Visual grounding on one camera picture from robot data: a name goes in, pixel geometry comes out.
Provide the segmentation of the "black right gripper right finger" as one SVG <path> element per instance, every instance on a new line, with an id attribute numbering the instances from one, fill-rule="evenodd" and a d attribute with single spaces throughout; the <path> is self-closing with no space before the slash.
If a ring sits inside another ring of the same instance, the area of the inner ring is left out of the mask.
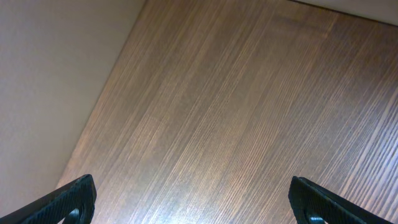
<path id="1" fill-rule="evenodd" d="M 392 224 L 304 177 L 292 178 L 288 198 L 300 224 Z"/>

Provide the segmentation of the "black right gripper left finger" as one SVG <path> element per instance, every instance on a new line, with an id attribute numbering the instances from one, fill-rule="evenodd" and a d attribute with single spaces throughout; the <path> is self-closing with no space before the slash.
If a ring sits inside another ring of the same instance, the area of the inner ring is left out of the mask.
<path id="1" fill-rule="evenodd" d="M 85 174 L 1 218 L 7 224 L 90 224 L 95 212 L 96 187 Z"/>

